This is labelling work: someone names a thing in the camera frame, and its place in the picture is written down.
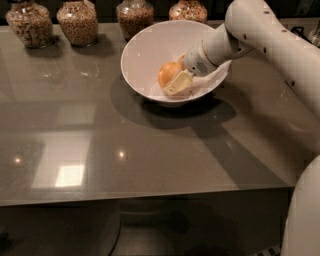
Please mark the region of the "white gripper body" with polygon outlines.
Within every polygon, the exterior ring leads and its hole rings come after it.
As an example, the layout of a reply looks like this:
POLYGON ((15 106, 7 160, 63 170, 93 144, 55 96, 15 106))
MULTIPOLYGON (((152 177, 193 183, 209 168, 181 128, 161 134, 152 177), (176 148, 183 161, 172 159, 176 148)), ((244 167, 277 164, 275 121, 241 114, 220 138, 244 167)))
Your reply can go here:
POLYGON ((197 77, 205 77, 218 67, 221 55, 213 44, 197 42, 184 55, 184 67, 197 77))

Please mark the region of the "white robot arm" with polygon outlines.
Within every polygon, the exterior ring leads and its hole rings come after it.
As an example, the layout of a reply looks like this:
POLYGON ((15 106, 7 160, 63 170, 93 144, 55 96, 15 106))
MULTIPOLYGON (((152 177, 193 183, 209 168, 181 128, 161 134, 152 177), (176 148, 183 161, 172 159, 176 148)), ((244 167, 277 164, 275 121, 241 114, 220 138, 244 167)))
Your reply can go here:
MULTIPOLYGON (((224 62, 256 49, 279 70, 288 87, 320 117, 320 49, 286 29, 263 0, 234 0, 225 21, 204 35, 179 62, 164 90, 174 95, 224 62)), ((320 255, 320 156, 300 175, 292 194, 280 256, 320 255)))

